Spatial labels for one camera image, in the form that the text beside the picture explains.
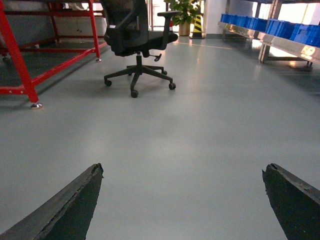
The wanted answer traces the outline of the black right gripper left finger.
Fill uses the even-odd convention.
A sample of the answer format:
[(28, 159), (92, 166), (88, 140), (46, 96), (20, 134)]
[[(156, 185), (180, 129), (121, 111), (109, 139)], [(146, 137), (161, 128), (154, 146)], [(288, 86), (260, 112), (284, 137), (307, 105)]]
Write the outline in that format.
[(103, 168), (93, 164), (39, 208), (0, 235), (2, 240), (85, 240)]

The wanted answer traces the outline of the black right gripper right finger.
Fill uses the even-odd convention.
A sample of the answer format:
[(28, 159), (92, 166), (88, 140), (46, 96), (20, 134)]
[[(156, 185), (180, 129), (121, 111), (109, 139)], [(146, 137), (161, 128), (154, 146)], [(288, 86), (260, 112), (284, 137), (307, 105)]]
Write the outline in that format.
[(288, 240), (320, 238), (320, 191), (271, 163), (262, 172), (270, 206)]

